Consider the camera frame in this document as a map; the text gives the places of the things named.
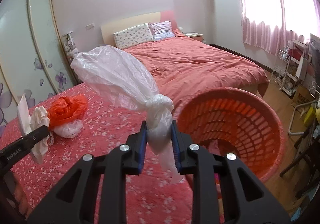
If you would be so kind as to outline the sliding wardrobe with flowers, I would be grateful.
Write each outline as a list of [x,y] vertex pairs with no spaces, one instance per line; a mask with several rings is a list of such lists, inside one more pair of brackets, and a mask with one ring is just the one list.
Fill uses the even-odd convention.
[[1,130],[29,108],[76,84],[55,22],[52,0],[1,1]]

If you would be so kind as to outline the clear plastic bag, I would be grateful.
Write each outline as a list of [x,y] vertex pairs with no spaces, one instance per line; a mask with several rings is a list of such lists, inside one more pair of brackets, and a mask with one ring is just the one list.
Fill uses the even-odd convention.
[[53,132],[63,138],[75,138],[83,128],[83,122],[80,119],[76,119],[72,122],[65,123],[60,126],[56,126]]

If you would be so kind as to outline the salmon pink duvet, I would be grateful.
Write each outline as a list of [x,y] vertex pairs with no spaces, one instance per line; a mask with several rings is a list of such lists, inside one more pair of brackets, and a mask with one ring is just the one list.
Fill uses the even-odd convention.
[[145,65],[160,93],[176,108],[216,87],[255,87],[261,96],[268,88],[264,69],[254,62],[179,32],[172,38],[127,48],[126,52]]

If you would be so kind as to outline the stuffed toys shelf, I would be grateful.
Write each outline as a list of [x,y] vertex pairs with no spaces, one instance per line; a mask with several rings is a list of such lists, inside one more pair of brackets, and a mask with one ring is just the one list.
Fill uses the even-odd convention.
[[69,62],[69,65],[71,65],[74,56],[76,56],[79,53],[78,48],[76,47],[76,44],[74,42],[74,39],[72,37],[72,31],[64,34],[62,36],[62,43],[63,43],[63,48],[67,57],[67,60]]

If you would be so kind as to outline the white floral pillow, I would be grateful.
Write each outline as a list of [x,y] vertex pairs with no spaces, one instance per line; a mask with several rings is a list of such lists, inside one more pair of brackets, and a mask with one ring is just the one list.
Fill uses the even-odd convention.
[[116,47],[124,50],[139,44],[153,41],[148,24],[140,24],[113,34]]

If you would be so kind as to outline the beige wooden headboard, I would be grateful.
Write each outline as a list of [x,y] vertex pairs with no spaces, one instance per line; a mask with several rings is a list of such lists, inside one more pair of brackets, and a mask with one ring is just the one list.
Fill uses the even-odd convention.
[[173,30],[178,29],[174,11],[146,13],[134,17],[118,19],[108,22],[100,27],[103,42],[105,45],[115,46],[116,44],[113,37],[113,34],[115,32],[122,31],[140,24],[146,24],[148,22],[164,22],[167,20],[171,20],[171,26]]

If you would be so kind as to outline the pink right nightstand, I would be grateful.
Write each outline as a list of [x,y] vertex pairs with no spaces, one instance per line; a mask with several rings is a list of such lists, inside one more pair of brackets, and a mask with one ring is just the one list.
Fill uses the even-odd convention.
[[203,35],[200,33],[189,32],[184,34],[186,37],[203,42]]

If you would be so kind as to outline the white paper tissue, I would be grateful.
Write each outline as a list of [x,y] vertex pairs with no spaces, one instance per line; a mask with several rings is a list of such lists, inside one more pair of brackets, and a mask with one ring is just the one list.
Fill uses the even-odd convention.
[[[36,107],[32,115],[29,115],[29,108],[25,94],[20,98],[17,105],[17,118],[22,136],[31,133],[41,126],[49,126],[48,112],[43,106]],[[31,156],[33,160],[38,164],[42,164],[49,146],[53,143],[54,138],[52,134],[49,134],[43,140],[36,143],[31,149]]]

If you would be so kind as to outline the purple striped pillow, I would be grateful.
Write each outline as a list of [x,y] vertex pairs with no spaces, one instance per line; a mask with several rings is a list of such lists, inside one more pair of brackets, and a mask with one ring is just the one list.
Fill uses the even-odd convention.
[[153,35],[154,41],[160,41],[175,36],[172,30],[171,20],[164,22],[150,22],[149,29]]

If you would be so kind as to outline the orange plastic bag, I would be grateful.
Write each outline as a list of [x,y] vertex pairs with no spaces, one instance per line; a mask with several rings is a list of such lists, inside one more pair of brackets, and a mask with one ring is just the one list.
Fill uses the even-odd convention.
[[50,120],[49,128],[54,129],[77,119],[82,119],[88,106],[85,96],[60,97],[47,110]]

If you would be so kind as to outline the cluttered white desk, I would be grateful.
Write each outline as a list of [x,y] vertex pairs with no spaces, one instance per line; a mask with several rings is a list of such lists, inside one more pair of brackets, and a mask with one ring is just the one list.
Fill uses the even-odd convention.
[[315,71],[308,44],[299,40],[289,40],[286,54],[289,55],[286,66],[286,79],[283,91],[292,98],[292,105],[314,101],[319,97],[315,91]]

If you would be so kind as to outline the orange plastic laundry basket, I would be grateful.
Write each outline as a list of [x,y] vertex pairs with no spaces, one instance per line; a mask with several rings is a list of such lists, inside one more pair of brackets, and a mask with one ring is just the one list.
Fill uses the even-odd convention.
[[220,154],[233,152],[261,182],[283,158],[286,137],[276,112],[260,97],[218,87],[183,101],[174,112],[178,128],[199,145],[217,140]]

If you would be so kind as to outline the pink window curtain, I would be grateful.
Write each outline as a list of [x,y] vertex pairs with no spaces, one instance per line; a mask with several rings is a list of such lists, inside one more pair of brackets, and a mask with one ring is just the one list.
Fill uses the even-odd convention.
[[319,36],[318,0],[241,0],[241,7],[244,43],[269,54]]

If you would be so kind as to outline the white knotted plastic bag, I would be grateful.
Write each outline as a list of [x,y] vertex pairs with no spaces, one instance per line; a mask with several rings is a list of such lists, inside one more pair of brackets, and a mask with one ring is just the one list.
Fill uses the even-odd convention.
[[76,75],[114,106],[146,112],[146,140],[158,156],[171,183],[182,180],[175,167],[171,143],[173,101],[160,93],[148,69],[133,55],[107,45],[76,54],[71,63]]

